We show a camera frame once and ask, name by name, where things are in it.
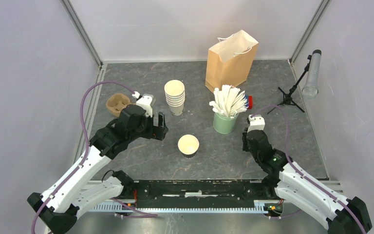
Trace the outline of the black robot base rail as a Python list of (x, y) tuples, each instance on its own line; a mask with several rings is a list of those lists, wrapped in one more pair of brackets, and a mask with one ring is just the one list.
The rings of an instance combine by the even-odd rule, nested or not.
[(119, 200), (137, 208), (251, 208), (254, 201), (279, 201), (260, 180), (139, 180), (124, 187)]

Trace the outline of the stack of white paper cups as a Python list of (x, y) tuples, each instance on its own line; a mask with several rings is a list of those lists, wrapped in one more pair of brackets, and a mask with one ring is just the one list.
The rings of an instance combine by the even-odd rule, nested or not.
[(164, 86), (166, 102), (175, 116), (182, 114), (185, 102), (185, 86), (179, 80), (170, 80)]

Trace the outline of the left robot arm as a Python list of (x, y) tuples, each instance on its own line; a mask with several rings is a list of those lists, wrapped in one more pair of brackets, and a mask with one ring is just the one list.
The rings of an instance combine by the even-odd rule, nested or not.
[(32, 193), (27, 202), (36, 212), (31, 225), (35, 233), (38, 219), (54, 234), (65, 234), (88, 210), (107, 199), (129, 198), (134, 191), (133, 180), (123, 171), (114, 172), (107, 180), (82, 192), (82, 188), (104, 166), (138, 138), (163, 140), (168, 127), (165, 114), (159, 112), (158, 125), (154, 116), (138, 105), (128, 105), (118, 118), (96, 131), (84, 154), (50, 188)]

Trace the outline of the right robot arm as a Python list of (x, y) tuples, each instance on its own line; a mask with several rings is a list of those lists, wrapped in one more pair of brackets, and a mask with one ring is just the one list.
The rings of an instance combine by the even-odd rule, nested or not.
[(267, 174), (262, 180), (262, 194), (279, 197), (310, 215), (329, 234), (367, 234), (373, 227), (367, 206), (325, 186), (304, 171), (285, 152), (272, 147), (262, 130), (243, 132), (243, 150)]

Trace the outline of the single white paper cup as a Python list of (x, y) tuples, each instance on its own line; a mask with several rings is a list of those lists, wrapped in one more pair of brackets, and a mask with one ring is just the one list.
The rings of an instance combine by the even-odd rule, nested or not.
[(198, 139), (193, 135), (183, 135), (177, 143), (179, 151), (186, 158), (192, 158), (200, 146)]

